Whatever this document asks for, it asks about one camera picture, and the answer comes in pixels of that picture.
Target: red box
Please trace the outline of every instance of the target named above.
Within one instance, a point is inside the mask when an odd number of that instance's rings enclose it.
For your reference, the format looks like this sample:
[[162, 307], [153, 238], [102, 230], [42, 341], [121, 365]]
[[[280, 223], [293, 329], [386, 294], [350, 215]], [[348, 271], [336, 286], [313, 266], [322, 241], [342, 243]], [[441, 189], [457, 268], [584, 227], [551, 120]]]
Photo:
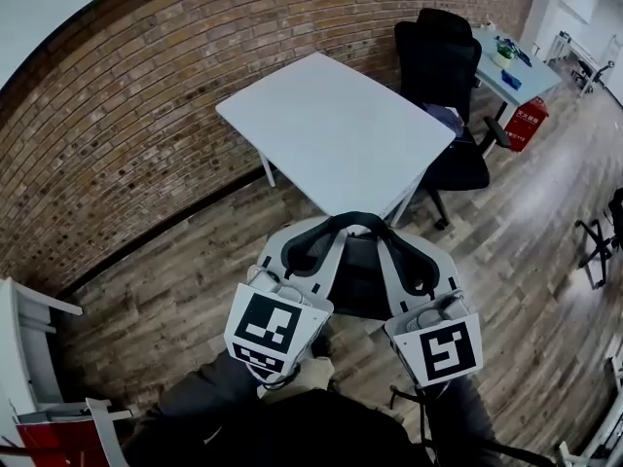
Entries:
[[510, 139], [510, 149], [522, 152], [548, 116], [547, 106], [540, 97], [519, 106], [505, 129]]

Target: blue object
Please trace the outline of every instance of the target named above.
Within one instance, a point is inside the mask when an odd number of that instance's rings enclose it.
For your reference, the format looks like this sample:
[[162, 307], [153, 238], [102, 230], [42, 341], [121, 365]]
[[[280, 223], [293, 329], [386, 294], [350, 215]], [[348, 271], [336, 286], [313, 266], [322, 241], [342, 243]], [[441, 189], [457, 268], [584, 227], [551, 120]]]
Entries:
[[522, 85], [522, 82], [520, 82], [517, 78], [515, 78], [512, 74], [508, 73], [504, 69], [502, 69], [502, 81], [507, 85], [510, 85], [511, 88], [515, 90], [518, 90], [519, 87]]

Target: black baseboard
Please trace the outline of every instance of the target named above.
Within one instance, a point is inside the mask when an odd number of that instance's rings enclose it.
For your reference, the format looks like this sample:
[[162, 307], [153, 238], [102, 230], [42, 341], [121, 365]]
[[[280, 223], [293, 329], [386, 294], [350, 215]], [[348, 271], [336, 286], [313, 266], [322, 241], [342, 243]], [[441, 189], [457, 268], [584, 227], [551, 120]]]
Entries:
[[234, 192], [240, 190], [241, 188], [246, 187], [248, 184], [260, 179], [265, 174], [266, 173], [262, 166], [255, 168], [248, 173], [240, 176], [240, 178], [237, 178], [233, 182], [218, 189], [217, 191], [214, 191], [212, 194], [209, 194], [204, 198], [200, 198], [196, 202], [193, 202], [191, 205], [177, 211], [168, 218], [162, 220], [155, 227], [152, 227], [147, 232], [142, 233], [137, 238], [128, 242], [121, 249], [118, 249], [117, 251], [112, 253], [110, 256], [94, 266], [92, 269], [88, 270], [85, 274], [80, 276], [69, 286], [65, 287], [62, 291], [56, 294], [55, 298], [59, 300], [66, 300], [78, 289], [86, 285], [88, 282], [91, 282], [98, 275], [102, 274], [113, 265], [119, 263], [121, 260], [123, 260], [123, 258], [138, 250], [140, 247], [144, 246], [157, 236], [164, 234], [166, 231], [175, 227], [175, 225], [183, 222], [187, 218], [190, 218], [194, 214], [202, 211], [203, 209], [207, 208], [209, 205], [217, 202], [218, 200], [225, 198], [230, 194], [233, 194]]

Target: black office chair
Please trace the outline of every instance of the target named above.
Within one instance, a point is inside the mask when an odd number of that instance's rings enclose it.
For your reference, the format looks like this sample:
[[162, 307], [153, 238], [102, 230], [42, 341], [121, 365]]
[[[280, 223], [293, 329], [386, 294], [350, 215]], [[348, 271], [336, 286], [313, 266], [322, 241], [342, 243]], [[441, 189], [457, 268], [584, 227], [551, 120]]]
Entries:
[[[612, 225], [614, 226], [614, 235], [612, 237], [604, 238], [602, 226], [600, 225], [599, 220], [593, 220], [590, 227], [582, 220], [577, 220], [575, 222], [575, 226], [582, 227], [596, 244], [595, 251], [593, 251], [588, 258], [583, 259], [578, 267], [583, 269], [593, 258], [595, 258], [598, 254], [600, 255], [602, 263], [602, 280], [595, 284], [596, 289], [604, 287], [605, 285], [605, 262], [612, 257], [612, 253], [610, 252], [608, 246], [612, 246], [614, 249], [618, 248], [621, 245], [621, 239], [623, 238], [623, 189], [619, 189], [614, 193], [614, 197], [607, 206], [612, 214]], [[595, 227], [597, 232], [593, 232], [591, 227]]]
[[[431, 35], [418, 23], [409, 21], [398, 22], [394, 36], [402, 75], [400, 94], [420, 107], [424, 103], [454, 107], [467, 124], [471, 89], [482, 53], [480, 43], [471, 36], [447, 39]], [[435, 224], [439, 230], [445, 229], [450, 220], [437, 191], [484, 189], [490, 181], [485, 151], [494, 141], [510, 147], [496, 120], [487, 117], [485, 123], [489, 131], [480, 144], [476, 144], [465, 126], [461, 137], [430, 165], [422, 178], [421, 185], [441, 214]]]
[[[586, 82], [588, 81], [589, 75], [593, 72], [593, 70], [583, 60], [578, 60], [577, 63], [580, 65], [582, 72], [580, 73], [578, 71], [573, 70], [571, 71], [571, 76], [574, 78], [576, 83], [579, 83], [580, 88], [583, 89], [584, 86], [586, 85]], [[602, 69], [597, 71], [597, 73], [595, 74], [595, 78], [593, 78], [592, 83], [600, 82], [602, 80], [602, 75], [604, 74], [604, 72], [612, 67], [614, 67], [614, 62], [609, 60]], [[588, 89], [586, 89], [586, 92], [592, 93], [593, 86], [591, 85]]]
[[440, 9], [421, 9], [417, 23], [425, 33], [447, 38], [471, 38], [471, 25], [461, 16]]

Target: black sleeve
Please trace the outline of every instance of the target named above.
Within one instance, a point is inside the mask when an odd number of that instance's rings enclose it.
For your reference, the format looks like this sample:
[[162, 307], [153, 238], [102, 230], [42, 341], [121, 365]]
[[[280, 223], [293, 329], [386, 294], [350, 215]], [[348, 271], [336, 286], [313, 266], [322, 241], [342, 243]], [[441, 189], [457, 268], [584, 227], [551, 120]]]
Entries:
[[142, 417], [123, 446], [126, 461], [132, 467], [181, 465], [183, 459], [201, 455], [204, 441], [225, 417], [259, 403], [257, 385], [244, 364], [222, 352], [171, 387]]
[[452, 380], [437, 400], [426, 404], [426, 415], [440, 467], [501, 467], [499, 455], [483, 449], [478, 441], [495, 440], [495, 434], [480, 394], [469, 378]]

